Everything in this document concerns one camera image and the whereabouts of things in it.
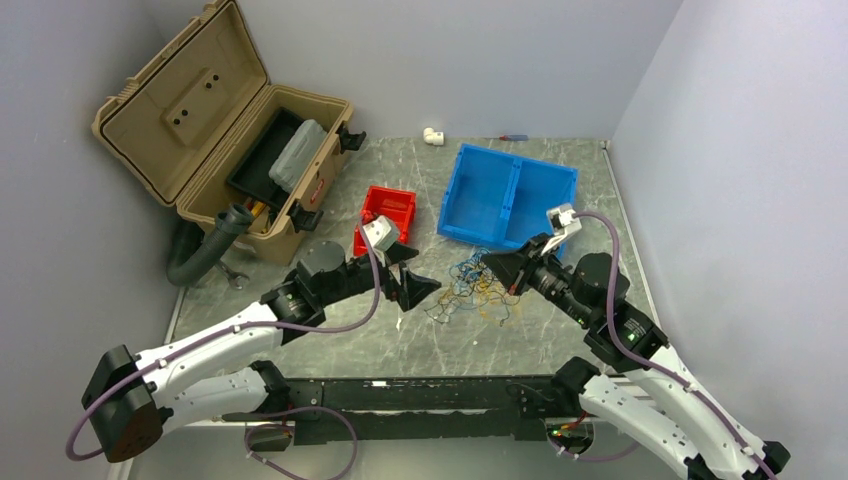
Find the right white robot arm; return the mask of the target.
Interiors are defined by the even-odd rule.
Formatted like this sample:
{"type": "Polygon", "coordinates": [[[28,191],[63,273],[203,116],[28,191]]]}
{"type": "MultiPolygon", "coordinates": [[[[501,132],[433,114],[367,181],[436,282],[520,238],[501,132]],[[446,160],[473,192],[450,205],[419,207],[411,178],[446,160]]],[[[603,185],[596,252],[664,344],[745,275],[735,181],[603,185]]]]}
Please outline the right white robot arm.
{"type": "Polygon", "coordinates": [[[543,248],[537,235],[515,251],[488,253],[483,264],[508,293],[534,290],[585,330],[591,352],[650,398],[621,390],[589,361],[573,357],[551,379],[557,411],[581,409],[630,436],[682,479],[774,479],[791,458],[735,420],[695,379],[668,337],[625,295],[628,279],[608,253],[574,267],[543,248]]]}

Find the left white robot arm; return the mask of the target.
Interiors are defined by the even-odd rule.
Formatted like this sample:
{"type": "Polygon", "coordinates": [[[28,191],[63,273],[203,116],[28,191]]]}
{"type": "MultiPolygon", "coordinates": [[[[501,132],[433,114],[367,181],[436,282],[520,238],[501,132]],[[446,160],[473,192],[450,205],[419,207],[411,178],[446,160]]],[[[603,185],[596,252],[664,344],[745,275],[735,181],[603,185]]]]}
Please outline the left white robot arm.
{"type": "Polygon", "coordinates": [[[124,345],[105,352],[82,395],[84,416],[72,429],[66,455],[74,461],[90,457],[75,449],[84,425],[100,444],[92,454],[120,463],[162,436],[216,415],[275,419],[288,405],[289,386],[272,362],[255,361],[223,376],[218,370],[307,333],[354,330],[373,317],[381,299],[409,311],[440,287],[403,260],[382,262],[373,251],[348,258],[337,243],[323,242],[232,317],[140,353],[124,345]]]}

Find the white pipe elbow fitting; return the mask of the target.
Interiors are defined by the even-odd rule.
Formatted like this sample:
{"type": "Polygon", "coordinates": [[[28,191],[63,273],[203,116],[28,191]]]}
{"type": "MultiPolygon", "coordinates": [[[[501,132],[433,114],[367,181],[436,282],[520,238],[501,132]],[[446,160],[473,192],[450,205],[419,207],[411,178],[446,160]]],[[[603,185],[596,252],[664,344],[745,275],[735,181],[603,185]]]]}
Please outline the white pipe elbow fitting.
{"type": "Polygon", "coordinates": [[[431,127],[427,127],[423,130],[422,138],[427,145],[431,146],[443,146],[445,143],[444,133],[431,127]]]}

